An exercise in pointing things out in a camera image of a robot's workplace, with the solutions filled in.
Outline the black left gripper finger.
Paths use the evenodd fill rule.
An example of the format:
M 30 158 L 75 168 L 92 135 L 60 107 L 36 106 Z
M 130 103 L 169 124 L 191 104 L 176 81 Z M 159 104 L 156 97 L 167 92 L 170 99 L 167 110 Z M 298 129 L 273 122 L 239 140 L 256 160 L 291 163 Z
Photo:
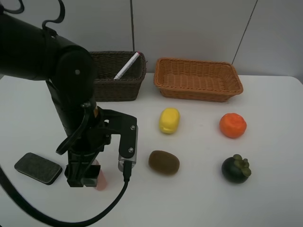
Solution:
M 79 174 L 79 166 L 68 164 L 65 168 L 64 175 L 66 177 L 67 183 L 72 188 L 83 187 L 83 179 Z
M 83 184 L 86 187 L 96 187 L 98 184 L 98 176 L 101 170 L 100 165 L 91 165 L 85 172 L 83 177 Z

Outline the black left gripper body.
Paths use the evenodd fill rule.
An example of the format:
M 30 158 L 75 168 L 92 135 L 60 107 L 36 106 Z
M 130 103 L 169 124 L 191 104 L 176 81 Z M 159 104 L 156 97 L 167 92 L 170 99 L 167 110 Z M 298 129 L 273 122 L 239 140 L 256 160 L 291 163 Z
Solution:
M 137 118 L 128 114 L 98 107 L 97 123 L 85 129 L 81 138 L 87 142 L 87 148 L 81 152 L 70 151 L 74 155 L 71 163 L 91 163 L 104 146 L 110 144 L 112 135 L 120 135 L 118 162 L 130 161 L 136 163 L 137 159 Z

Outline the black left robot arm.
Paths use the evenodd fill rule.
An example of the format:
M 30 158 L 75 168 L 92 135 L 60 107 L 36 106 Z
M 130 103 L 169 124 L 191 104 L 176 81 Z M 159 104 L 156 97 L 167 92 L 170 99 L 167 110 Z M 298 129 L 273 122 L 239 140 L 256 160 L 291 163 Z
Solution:
M 68 155 L 69 186 L 97 185 L 100 166 L 93 161 L 113 134 L 120 135 L 119 169 L 129 179 L 136 163 L 137 119 L 97 106 L 93 92 L 97 67 L 87 50 L 48 27 L 37 28 L 3 9 L 0 72 L 46 82 L 67 135 L 56 152 Z

